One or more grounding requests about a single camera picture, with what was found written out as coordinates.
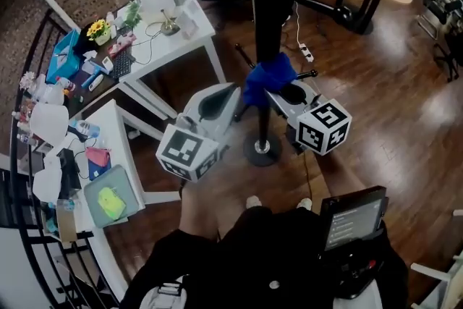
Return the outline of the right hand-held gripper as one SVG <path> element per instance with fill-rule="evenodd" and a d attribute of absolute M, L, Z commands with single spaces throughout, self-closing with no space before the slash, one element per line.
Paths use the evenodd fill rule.
<path fill-rule="evenodd" d="M 266 91 L 277 114 L 286 117 L 285 136 L 297 153 L 310 150 L 324 156 L 341 145 L 349 134 L 352 115 L 336 100 L 316 93 L 305 82 L 295 80 L 297 97 L 284 99 Z"/>

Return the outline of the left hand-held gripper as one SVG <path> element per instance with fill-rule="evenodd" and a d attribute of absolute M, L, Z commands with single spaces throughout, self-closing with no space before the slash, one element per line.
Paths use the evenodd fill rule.
<path fill-rule="evenodd" d="M 167 172 L 188 182 L 198 182 L 229 149 L 230 126 L 241 96 L 232 82 L 198 91 L 184 113 L 168 124 L 156 151 Z"/>

